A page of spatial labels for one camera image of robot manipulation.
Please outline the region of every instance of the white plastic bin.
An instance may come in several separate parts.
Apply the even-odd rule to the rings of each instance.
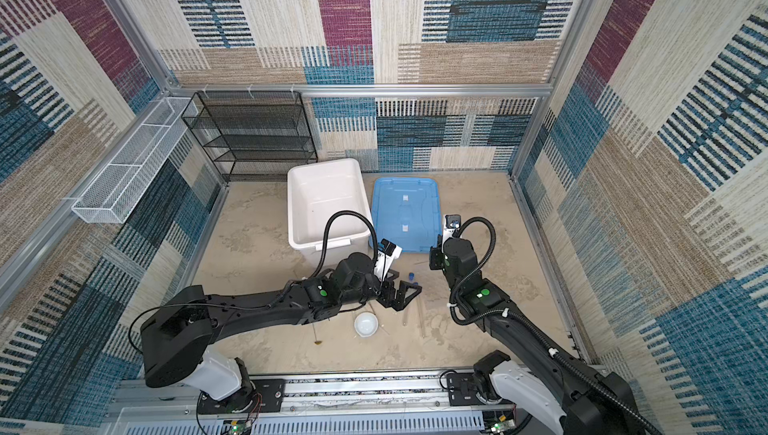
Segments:
[[[360,164],[353,158],[305,164],[288,171],[288,241],[312,264],[322,251],[322,233],[331,215],[354,210],[371,220]],[[370,230],[356,217],[333,221],[324,267],[335,267],[359,251],[369,254]]]

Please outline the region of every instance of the beige tabletop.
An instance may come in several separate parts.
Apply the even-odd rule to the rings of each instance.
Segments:
[[[364,174],[369,199],[382,174]],[[496,229],[496,248],[483,270],[512,296],[523,312],[555,342],[569,347],[552,294],[544,279],[506,175],[493,171],[397,174],[438,182],[443,214],[489,219]],[[281,288],[289,279],[306,277],[314,267],[288,243],[287,184],[238,182],[230,185],[220,219],[194,279],[207,294],[241,295]],[[488,247],[484,225],[462,236],[472,241],[478,258]],[[465,367],[494,350],[514,354],[475,325],[462,327],[446,307],[448,286],[439,271],[430,271],[427,254],[403,254],[392,266],[423,286],[404,311],[371,301],[366,308],[312,325],[269,327],[216,343],[228,357],[240,357],[251,373],[357,371],[395,368]],[[371,311],[379,330],[359,337],[355,317]]]

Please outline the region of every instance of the blue lid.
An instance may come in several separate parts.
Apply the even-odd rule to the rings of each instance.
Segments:
[[[429,253],[442,233],[437,182],[379,178],[373,185],[371,215],[379,240],[386,238],[403,251]]]

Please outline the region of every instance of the white wire basket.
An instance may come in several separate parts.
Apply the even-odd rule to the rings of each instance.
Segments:
[[[86,223],[125,223],[187,130],[182,112],[197,114],[197,106],[189,101],[167,97],[158,103],[83,191],[72,211]]]

